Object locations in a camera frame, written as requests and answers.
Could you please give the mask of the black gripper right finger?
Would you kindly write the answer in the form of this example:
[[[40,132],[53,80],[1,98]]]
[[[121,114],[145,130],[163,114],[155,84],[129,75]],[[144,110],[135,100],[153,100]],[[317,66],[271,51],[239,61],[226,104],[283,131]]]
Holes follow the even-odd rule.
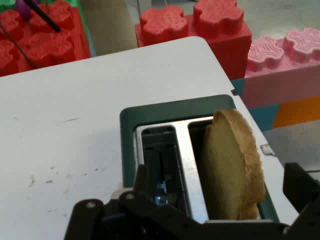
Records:
[[[298,163],[286,163],[282,190],[299,213],[284,235],[289,240],[318,240],[320,238],[320,184]]]

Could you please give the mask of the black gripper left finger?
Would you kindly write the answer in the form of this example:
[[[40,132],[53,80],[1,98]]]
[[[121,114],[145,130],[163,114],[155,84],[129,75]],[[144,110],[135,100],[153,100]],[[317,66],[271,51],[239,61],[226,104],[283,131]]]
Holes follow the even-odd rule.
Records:
[[[104,204],[78,202],[71,214],[66,240],[205,240],[206,225],[171,205],[159,206],[147,194],[148,169],[140,165],[132,190]]]

